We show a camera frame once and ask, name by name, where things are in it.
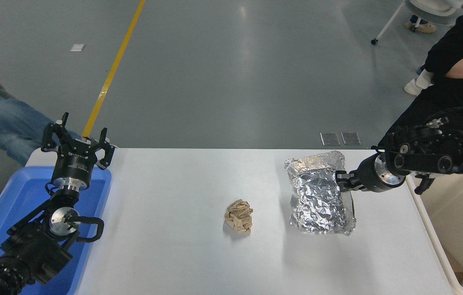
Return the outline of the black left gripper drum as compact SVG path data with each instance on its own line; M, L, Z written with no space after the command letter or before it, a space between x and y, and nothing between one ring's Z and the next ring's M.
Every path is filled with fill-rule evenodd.
M99 149L97 141L60 140L51 183L54 186L89 186L97 162L95 153Z

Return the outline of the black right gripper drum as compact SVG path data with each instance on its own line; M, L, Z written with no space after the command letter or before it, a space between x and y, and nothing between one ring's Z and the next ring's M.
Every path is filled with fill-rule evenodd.
M356 169L355 175L360 183L359 191L375 193L381 193L384 191L383 183L380 181L379 177L377 177L377 172L374 166L377 157L378 155L374 154L371 157L364 159Z

